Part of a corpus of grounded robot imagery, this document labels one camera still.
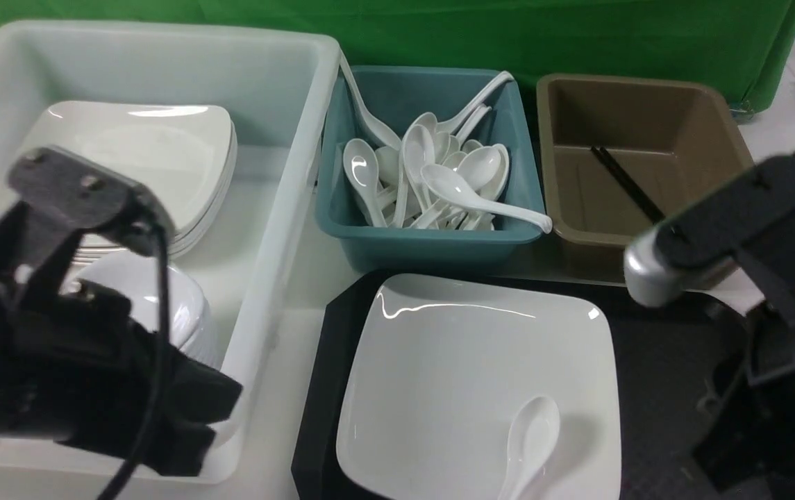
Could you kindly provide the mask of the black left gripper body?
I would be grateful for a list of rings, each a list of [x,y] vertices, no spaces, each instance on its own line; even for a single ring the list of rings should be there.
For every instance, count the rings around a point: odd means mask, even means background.
[[[130,312],[120,292],[83,279],[35,309],[0,288],[0,438],[65,441],[116,405],[140,419],[159,341]]]

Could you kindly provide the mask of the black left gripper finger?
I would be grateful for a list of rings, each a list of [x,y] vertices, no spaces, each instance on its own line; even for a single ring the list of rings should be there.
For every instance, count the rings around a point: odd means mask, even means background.
[[[170,344],[155,342],[155,427],[170,421],[211,425],[225,421],[244,386]]]
[[[95,423],[77,430],[64,445],[125,459],[133,450],[140,424],[140,419]],[[150,430],[149,445],[140,464],[161,476],[197,477],[216,436],[210,425],[163,417]]]

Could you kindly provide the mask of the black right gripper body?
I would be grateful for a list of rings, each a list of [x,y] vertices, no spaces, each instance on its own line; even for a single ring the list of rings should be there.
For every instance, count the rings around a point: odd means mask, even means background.
[[[716,491],[751,478],[795,477],[795,210],[733,248],[762,292],[746,314],[750,336],[692,469]]]

